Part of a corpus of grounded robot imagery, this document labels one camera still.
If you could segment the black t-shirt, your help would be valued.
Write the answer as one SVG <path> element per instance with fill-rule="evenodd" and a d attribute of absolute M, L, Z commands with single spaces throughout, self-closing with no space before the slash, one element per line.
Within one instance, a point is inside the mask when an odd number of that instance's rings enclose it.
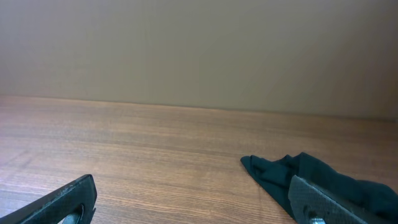
<path fill-rule="evenodd" d="M 397 223 L 397 194 L 388 186 L 356 180 L 340 174 L 323 161 L 304 152 L 268 161 L 254 155 L 241 158 L 248 174 L 291 216 L 288 191 L 293 176 L 306 179 L 370 213 Z"/>

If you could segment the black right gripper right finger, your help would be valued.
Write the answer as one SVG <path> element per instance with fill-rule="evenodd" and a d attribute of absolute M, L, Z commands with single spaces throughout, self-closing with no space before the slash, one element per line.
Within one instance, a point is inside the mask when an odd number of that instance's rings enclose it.
<path fill-rule="evenodd" d="M 297 223 L 373 223 L 373 216 L 364 209 L 296 175 L 290 182 L 288 199 Z"/>

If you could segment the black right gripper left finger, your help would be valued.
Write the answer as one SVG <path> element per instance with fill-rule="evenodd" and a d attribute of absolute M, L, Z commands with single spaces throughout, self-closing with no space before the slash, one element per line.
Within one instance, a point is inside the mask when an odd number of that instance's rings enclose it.
<path fill-rule="evenodd" d="M 1 218 L 1 224 L 90 224 L 95 214 L 94 178 L 85 174 Z"/>

